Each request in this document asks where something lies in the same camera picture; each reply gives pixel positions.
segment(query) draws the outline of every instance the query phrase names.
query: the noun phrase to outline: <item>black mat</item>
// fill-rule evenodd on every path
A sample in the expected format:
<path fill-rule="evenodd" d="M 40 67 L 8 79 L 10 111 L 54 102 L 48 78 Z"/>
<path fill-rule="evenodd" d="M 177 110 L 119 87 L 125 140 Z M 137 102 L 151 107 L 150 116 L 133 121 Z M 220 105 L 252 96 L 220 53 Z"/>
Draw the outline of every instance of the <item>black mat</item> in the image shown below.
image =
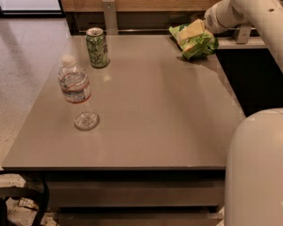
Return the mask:
<path fill-rule="evenodd" d="M 283 73 L 267 49 L 216 53 L 246 117 L 283 107 Z"/>

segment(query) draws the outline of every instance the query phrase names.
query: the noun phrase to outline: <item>green can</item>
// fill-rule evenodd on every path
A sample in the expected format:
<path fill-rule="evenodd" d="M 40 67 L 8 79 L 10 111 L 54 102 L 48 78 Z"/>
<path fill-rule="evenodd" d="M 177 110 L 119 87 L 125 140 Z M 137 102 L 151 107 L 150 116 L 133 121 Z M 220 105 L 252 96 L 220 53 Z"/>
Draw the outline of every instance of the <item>green can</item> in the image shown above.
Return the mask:
<path fill-rule="evenodd" d="M 86 31 L 86 43 L 91 64 L 104 68 L 109 64 L 106 36 L 103 29 L 93 27 Z"/>

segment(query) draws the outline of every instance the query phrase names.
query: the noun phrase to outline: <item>floor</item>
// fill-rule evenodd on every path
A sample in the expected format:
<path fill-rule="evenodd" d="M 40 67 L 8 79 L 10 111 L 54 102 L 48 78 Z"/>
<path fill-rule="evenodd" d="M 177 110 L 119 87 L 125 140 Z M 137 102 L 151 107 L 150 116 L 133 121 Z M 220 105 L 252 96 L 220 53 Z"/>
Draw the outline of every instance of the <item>floor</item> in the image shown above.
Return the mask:
<path fill-rule="evenodd" d="M 65 19 L 0 19 L 0 165 L 70 38 Z M 21 185 L 17 176 L 0 176 L 0 186 Z M 9 217 L 29 225 L 34 211 L 8 202 Z M 43 225 L 56 225 L 50 213 Z"/>

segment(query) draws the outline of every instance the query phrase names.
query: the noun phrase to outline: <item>bottle cap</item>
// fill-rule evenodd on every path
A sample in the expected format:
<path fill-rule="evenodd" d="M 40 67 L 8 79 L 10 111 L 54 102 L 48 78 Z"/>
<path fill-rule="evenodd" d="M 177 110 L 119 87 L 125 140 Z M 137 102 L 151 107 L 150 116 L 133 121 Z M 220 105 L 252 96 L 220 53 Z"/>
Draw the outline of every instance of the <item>bottle cap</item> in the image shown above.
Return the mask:
<path fill-rule="evenodd" d="M 71 55 L 65 55 L 61 59 L 61 63 L 65 67 L 72 67 L 76 64 L 76 60 L 74 56 Z"/>

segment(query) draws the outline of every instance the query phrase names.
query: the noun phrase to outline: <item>plastic bottle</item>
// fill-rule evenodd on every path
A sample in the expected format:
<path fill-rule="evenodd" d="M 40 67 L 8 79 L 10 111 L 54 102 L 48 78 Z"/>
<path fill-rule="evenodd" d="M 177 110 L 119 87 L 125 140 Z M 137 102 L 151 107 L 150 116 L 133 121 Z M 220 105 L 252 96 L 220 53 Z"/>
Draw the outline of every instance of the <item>plastic bottle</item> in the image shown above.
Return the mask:
<path fill-rule="evenodd" d="M 58 82 L 65 100 L 69 103 L 75 127 L 84 131 L 91 130 L 99 122 L 99 117 L 92 110 L 92 91 L 88 75 L 73 56 L 63 56 L 61 65 Z"/>

